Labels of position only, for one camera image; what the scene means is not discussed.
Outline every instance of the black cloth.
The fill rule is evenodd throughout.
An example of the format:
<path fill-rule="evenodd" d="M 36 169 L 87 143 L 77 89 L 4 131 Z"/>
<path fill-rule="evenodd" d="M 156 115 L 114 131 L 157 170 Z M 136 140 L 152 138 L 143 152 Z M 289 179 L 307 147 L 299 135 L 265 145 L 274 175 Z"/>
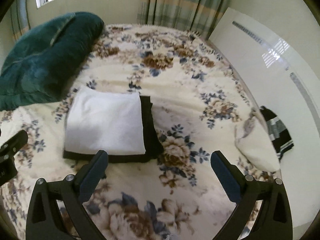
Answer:
<path fill-rule="evenodd" d="M 109 163 L 145 163 L 151 159 L 156 159 L 163 153 L 164 148 L 158 140 L 158 136 L 153 125 L 153 117 L 151 112 L 152 103 L 150 96 L 140 96 L 141 115 L 143 126 L 143 142 L 146 149 L 145 154 L 141 155 L 109 155 Z M 72 160 L 90 161 L 94 155 L 81 154 L 75 152 L 64 151 L 63 158 Z"/>
<path fill-rule="evenodd" d="M 281 160 L 283 154 L 294 146 L 289 131 L 279 117 L 270 109 L 261 106 L 260 112 L 267 122 L 269 137 L 277 152 L 278 159 Z"/>

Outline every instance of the striped fabric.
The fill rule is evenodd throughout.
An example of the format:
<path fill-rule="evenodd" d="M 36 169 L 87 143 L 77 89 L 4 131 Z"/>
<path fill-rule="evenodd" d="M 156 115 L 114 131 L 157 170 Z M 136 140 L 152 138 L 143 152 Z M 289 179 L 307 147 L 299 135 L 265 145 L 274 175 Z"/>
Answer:
<path fill-rule="evenodd" d="M 27 0 L 15 0 L 10 7 L 13 40 L 17 41 L 30 29 Z"/>
<path fill-rule="evenodd" d="M 207 39 L 228 7 L 228 0 L 141 0 L 138 23 L 193 30 Z"/>

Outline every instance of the folded white towel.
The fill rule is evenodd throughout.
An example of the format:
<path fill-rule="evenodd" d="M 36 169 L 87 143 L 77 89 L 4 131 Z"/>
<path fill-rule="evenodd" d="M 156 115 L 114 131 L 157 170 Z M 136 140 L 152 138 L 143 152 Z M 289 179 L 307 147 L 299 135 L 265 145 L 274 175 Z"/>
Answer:
<path fill-rule="evenodd" d="M 109 155 L 144 154 L 139 93 L 102 93 L 82 87 L 67 117 L 65 150 Z"/>
<path fill-rule="evenodd" d="M 236 147 L 257 169 L 269 172 L 280 169 L 269 136 L 255 116 L 236 125 L 235 129 Z"/>

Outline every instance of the black bracket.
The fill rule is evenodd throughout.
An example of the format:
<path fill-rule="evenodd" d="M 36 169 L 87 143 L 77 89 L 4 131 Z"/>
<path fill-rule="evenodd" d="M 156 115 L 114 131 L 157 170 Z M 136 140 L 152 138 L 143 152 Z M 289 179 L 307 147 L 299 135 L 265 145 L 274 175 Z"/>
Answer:
<path fill-rule="evenodd" d="M 72 240 L 63 225 L 56 200 L 62 200 L 82 240 L 104 240 L 82 203 L 88 201 L 108 165 L 108 154 L 99 151 L 88 165 L 62 181 L 39 179 L 30 201 L 26 240 Z M 256 181 L 231 165 L 220 151 L 211 156 L 211 166 L 230 201 L 237 204 L 232 215 L 213 240 L 237 240 L 257 200 L 263 200 L 258 217 L 245 240 L 292 240 L 292 219 L 284 185 Z"/>
<path fill-rule="evenodd" d="M 28 134 L 21 130 L 0 147 L 0 186 L 17 175 L 14 156 L 27 142 Z"/>

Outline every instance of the white towel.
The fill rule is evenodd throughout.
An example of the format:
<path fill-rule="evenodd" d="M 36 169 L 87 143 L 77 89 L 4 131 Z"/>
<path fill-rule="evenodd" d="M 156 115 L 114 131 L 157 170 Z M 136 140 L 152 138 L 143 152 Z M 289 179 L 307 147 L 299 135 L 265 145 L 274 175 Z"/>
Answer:
<path fill-rule="evenodd" d="M 97 92 L 82 87 L 67 117 L 65 150 L 109 155 L 144 154 L 139 93 Z"/>

